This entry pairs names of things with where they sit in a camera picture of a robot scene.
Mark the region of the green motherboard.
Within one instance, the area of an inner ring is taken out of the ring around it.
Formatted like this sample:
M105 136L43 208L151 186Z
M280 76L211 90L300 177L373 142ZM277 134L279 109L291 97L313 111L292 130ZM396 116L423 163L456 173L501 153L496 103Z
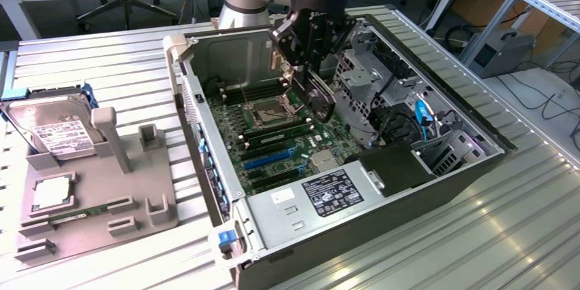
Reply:
M317 121L285 81L229 86L215 77L208 105L248 195L340 166L364 147L339 117Z

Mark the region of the silver cpu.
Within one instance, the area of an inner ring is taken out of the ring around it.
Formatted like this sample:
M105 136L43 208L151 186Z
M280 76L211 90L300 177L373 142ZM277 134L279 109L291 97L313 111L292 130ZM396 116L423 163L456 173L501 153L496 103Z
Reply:
M32 212L71 203L71 177L53 177L36 181L31 205Z

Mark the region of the metal disk bay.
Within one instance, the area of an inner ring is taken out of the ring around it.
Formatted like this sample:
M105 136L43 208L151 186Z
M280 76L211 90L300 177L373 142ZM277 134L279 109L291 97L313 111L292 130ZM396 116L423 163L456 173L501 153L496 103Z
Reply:
M335 71L335 90L353 111L367 114L376 107L401 103L420 77L403 62L395 73L371 50L344 50Z

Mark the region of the hard disk with blue carrier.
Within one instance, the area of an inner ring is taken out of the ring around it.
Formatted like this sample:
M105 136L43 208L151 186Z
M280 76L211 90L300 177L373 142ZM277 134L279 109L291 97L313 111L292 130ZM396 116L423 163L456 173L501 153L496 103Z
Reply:
M96 154L104 142L91 124L97 108L88 83L57 88L12 88L0 96L0 117L16 129L33 154L48 153L59 160Z

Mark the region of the metal cpu socket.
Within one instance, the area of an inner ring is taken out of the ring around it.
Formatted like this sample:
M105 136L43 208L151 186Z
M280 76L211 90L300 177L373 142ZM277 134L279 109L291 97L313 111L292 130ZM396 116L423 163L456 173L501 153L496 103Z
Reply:
M255 128L265 128L296 117L296 110L287 95L273 96L252 101L243 106L248 123Z

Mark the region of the open black pc case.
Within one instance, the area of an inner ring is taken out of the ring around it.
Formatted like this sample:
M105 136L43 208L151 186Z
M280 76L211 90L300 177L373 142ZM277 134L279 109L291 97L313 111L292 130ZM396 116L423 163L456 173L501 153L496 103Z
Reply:
M220 77L232 86L285 81L292 89L295 68L279 53L268 32L255 26L168 36L164 41L171 90L176 97L188 148L205 186L213 227L208 236L216 265L233 277L237 290L265 290L316 265L393 230L449 202L504 160L512 142L500 134L435 72L435 56L419 55L400 37L371 16L356 15L355 27L335 54L321 61L317 75L333 91L332 115L360 134L363 150L408 143L415 157L436 179L384 196L384 204L360 217L279 251L257 249L259 234L249 222L248 195L225 151L208 105L208 86ZM335 90L335 71L344 50L371 50L395 73L400 63L420 77L405 100L353 111ZM217 233L235 230L237 241L219 248Z

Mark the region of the green ram stick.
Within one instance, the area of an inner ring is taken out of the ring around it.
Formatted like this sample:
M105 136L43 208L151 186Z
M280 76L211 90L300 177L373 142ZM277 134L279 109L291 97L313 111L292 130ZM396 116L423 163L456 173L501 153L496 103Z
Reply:
M293 126L285 126L284 128L277 128L267 133L247 135L247 140L244 145L247 149L255 149L280 143L308 135L313 130L313 125L311 123L295 124Z
M52 225L60 225L104 213L108 213L108 204L99 204L85 208L60 205L51 210L48 217L44 218L44 222Z

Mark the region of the office chair base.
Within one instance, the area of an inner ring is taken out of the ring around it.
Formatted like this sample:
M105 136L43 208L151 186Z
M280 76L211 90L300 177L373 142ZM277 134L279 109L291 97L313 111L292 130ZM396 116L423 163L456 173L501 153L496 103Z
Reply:
M123 21L125 25L125 30L129 30L132 27L131 23L131 15L132 9L140 8L153 14L159 14L171 19L171 25L177 25L179 18L177 15L169 10L160 7L161 1L152 0L152 3L145 3L141 0L99 0L100 5L91 11L77 15L76 22L77 27L81 32L89 32L92 29L92 25L89 23L89 19L96 16L104 14L105 12L111 12L120 8L123 10Z

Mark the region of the aluminium profile frame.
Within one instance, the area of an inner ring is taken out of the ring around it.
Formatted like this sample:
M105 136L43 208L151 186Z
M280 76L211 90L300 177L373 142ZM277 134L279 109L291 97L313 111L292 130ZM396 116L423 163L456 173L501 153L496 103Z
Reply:
M493 30L500 26L505 14L509 12L512 5L517 0L505 0L496 11L480 36L473 39L468 45L460 61L468 66L479 54L485 40ZM580 37L580 0L520 0L533 9L543 12L547 16L561 23Z

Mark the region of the grey parts rack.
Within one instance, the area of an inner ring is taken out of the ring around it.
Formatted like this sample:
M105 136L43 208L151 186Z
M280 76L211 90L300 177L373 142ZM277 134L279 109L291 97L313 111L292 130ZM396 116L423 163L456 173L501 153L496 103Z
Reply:
M23 268L47 264L92 249L148 236L177 225L175 189L165 133L153 124L124 136L116 131L116 111L96 108L91 124L103 132L96 154L59 161L51 154L27 153L27 178L13 258ZM108 213L52 225L51 210L32 212L36 181L71 177L72 207L108 204Z

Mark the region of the black gpu with fan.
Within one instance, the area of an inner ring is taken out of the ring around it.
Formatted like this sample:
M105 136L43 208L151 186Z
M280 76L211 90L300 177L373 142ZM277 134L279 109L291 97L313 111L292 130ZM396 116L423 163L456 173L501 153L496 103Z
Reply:
M328 122L336 105L333 91L308 66L295 68L292 89L317 121Z

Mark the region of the blue case latch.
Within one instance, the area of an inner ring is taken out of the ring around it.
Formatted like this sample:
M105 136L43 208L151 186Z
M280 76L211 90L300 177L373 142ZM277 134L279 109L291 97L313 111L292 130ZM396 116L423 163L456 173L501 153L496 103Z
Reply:
M219 248L225 248L237 241L237 233L235 230L225 230L217 233Z

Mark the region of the silver power supply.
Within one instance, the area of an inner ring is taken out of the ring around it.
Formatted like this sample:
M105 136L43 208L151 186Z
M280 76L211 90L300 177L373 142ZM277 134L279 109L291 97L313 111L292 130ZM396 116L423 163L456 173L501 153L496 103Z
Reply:
M257 249L279 251L360 217L385 202L361 163L353 161L245 200Z

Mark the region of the silver chipset heatsink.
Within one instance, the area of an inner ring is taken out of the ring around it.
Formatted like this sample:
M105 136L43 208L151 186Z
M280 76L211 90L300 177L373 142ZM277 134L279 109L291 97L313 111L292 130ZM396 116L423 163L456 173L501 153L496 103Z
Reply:
M332 152L329 150L319 151L311 156L312 167L321 173L329 169L339 166L339 161L336 160Z

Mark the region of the black plastic shroud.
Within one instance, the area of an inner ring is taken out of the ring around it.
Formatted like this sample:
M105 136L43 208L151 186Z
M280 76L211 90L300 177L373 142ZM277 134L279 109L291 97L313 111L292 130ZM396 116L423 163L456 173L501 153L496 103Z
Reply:
M415 157L412 146L408 143L391 143L365 149L349 155L344 163L356 160L361 162L367 172L373 172L384 184L381 193L385 197L436 179Z

